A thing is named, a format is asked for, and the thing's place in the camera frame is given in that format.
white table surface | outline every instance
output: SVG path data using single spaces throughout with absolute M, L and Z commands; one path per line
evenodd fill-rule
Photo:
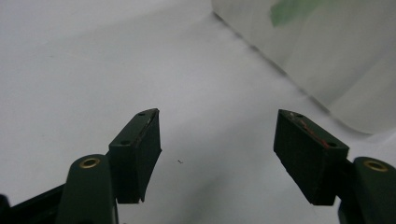
M 12 205 L 64 183 L 153 107 L 163 153 L 146 202 L 119 206 L 120 223 L 338 223 L 338 201 L 309 204 L 273 152 L 279 108 L 345 142 L 351 160 L 396 165 L 394 132 L 333 119 L 209 0 L 0 3 L 0 193 Z

